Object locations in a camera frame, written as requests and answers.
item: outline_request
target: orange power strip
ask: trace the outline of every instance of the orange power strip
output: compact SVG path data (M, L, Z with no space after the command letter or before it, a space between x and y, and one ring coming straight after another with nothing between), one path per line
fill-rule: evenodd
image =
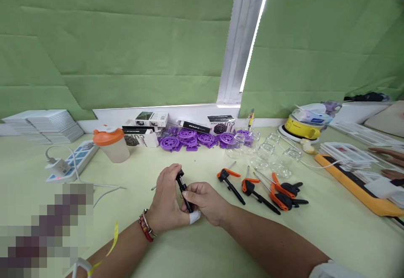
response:
M314 158L322 166L330 165L335 162L334 158L329 155L318 154ZM404 216L404 210L397 207L394 203L387 199L380 199L369 192L363 185L361 179L356 177L352 172L346 172L339 168L339 164L335 164L326 168L326 170L335 177L343 186L345 186L352 194L355 195L364 205L366 205L373 213L378 216L401 217Z

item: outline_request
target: green curtain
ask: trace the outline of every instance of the green curtain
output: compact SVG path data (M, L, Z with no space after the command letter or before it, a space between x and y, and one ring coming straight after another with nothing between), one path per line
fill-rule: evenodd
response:
M345 95L404 91L404 0L267 0L241 117L285 118Z
M233 0L0 0L0 118L215 102Z

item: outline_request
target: plug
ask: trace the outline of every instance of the plug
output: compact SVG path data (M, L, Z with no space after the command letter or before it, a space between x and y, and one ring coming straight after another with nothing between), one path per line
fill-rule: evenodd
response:
M47 161L49 164L45 166L45 169L50 170L51 173L56 177L63 177L72 168L69 164L66 163L66 161L61 158L49 158Z

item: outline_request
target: yellow device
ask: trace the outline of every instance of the yellow device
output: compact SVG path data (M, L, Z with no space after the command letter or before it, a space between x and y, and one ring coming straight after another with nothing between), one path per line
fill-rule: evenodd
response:
M335 159L329 155L317 154L314 159L322 166L335 162ZM377 198L364 187L365 183L361 179L352 172L342 170L340 164L327 167L326 170L376 215L384 217L404 216L404 210L387 199Z
M292 135L296 135L299 137L304 137L310 140L317 139L320 137L320 130L324 127L324 125L312 124L312 123L303 123L294 119L292 115L289 115L285 123L285 129L291 133Z

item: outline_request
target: person's hand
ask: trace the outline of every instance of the person's hand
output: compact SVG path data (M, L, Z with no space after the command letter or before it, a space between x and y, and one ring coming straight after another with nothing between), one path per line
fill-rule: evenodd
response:
M172 164L163 169L157 178L153 202L145 215L147 223L156 235L189 225L189 214L180 210L176 198L175 178L181 168L181 164Z
M369 150L374 151L378 154L386 154L391 157L387 158L386 161L392 163L392 164L397 164L399 166L404 167L404 154L400 152L396 152L393 150L388 150L388 149L381 149L378 147L369 147Z
M195 182L187 186L182 196L187 201L196 205L214 226L220 226L221 221L229 214L231 204L216 192L207 182ZM185 203L182 202L181 210L185 211Z
M382 175L384 177L387 177L391 180L394 179L404 179L404 174L403 173L399 173L397 171L393 171L393 170L382 170Z

